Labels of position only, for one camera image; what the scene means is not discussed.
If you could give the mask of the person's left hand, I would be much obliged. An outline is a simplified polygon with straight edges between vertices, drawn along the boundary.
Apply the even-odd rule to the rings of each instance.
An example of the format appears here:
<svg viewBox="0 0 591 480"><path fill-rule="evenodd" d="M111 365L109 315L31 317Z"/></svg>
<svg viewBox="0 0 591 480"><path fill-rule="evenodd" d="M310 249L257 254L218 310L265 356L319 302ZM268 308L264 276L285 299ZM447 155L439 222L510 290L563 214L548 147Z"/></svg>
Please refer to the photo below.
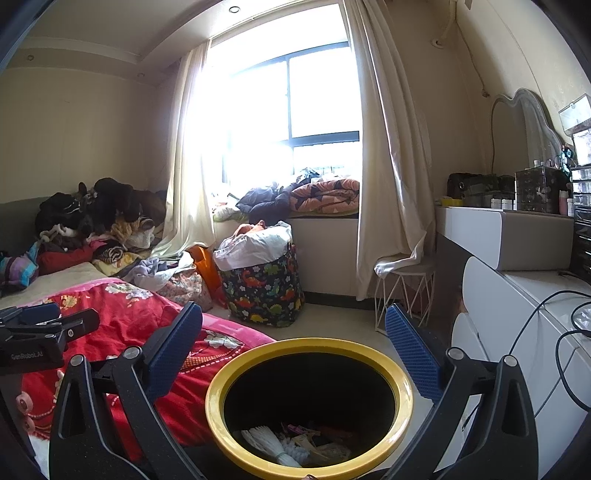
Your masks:
<svg viewBox="0 0 591 480"><path fill-rule="evenodd" d="M25 432L27 434L32 434L35 431L35 424L30 415L33 409L33 402L30 395L22 391L16 397L16 405L17 410L22 417L22 426Z"/></svg>

